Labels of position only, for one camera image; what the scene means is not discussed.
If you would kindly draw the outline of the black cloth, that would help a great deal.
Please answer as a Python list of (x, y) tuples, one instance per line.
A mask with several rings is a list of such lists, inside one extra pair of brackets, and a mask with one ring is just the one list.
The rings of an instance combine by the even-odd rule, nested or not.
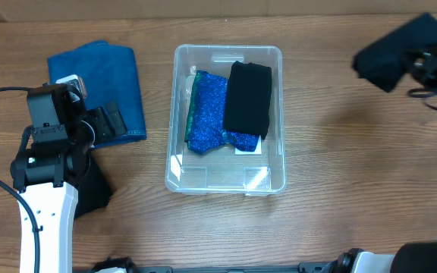
[(105, 208), (113, 195), (113, 191), (95, 159), (90, 156), (90, 166), (79, 183), (78, 203), (74, 218), (77, 219), (89, 212)]
[(260, 136), (269, 130), (272, 69), (236, 61), (231, 66), (225, 99), (224, 128)]
[(421, 14), (360, 50), (352, 68), (358, 77), (389, 93), (408, 72), (417, 50), (437, 47), (437, 20)]

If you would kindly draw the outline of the blue green sequin garment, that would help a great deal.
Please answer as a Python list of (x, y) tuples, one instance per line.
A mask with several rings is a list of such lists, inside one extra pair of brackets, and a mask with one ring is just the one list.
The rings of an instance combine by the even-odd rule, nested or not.
[(227, 85), (228, 80), (225, 77), (197, 71), (190, 95), (184, 137), (190, 151), (203, 155), (228, 144), (235, 148), (240, 138), (252, 136), (224, 128)]

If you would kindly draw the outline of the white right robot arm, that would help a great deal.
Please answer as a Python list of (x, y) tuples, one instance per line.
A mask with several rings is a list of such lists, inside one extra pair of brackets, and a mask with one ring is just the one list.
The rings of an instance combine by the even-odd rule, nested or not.
[[(410, 66), (412, 77), (423, 85), (412, 89), (410, 97), (437, 111), (428, 99), (437, 96), (437, 47), (413, 53), (417, 60)], [(327, 273), (437, 273), (437, 241), (406, 243), (395, 254), (375, 254), (361, 249), (350, 249), (335, 261), (322, 267)]]

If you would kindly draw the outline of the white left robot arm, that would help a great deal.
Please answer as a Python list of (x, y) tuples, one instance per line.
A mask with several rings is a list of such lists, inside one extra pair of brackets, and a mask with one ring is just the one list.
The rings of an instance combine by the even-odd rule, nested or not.
[(27, 102), (33, 123), (10, 167), (20, 208), (20, 271), (70, 272), (75, 218), (106, 207), (112, 189), (90, 154), (96, 131), (84, 104)]

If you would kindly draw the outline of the folded blue denim cloth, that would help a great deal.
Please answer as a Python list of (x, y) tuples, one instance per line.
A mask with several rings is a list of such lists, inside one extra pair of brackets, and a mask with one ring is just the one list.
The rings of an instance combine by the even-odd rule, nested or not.
[(115, 146), (146, 139), (146, 122), (140, 92), (134, 50), (96, 40), (73, 50), (47, 58), (49, 80), (77, 75), (83, 80), (87, 98), (86, 107), (104, 107), (114, 102), (120, 111), (127, 132), (114, 140), (97, 145)]

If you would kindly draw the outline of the clear plastic storage bin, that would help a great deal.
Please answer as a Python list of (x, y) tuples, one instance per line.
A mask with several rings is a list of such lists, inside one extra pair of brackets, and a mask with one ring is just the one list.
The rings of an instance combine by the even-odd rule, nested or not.
[[(272, 69), (269, 131), (255, 152), (241, 152), (227, 144), (198, 155), (185, 139), (192, 85), (198, 70), (228, 77), (236, 61)], [(267, 196), (285, 190), (285, 126), (282, 53), (273, 45), (192, 45), (174, 52), (171, 110), (165, 185), (176, 193), (242, 193)]]

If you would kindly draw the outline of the white label in bin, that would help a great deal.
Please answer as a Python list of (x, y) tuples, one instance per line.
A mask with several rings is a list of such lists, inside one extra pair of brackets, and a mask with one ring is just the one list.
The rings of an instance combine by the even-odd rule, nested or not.
[(235, 146), (235, 155), (261, 155), (262, 139), (260, 136), (240, 138)]

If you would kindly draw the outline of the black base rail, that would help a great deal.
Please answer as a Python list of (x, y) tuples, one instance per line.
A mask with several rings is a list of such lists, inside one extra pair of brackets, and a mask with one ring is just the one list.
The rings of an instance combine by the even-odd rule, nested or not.
[(73, 268), (73, 273), (91, 273), (98, 271), (133, 273), (320, 273), (329, 272), (331, 262), (301, 262), (298, 265), (263, 265), (246, 267), (201, 267), (172, 268), (170, 266), (137, 266), (131, 258), (107, 258), (98, 262), (97, 268)]

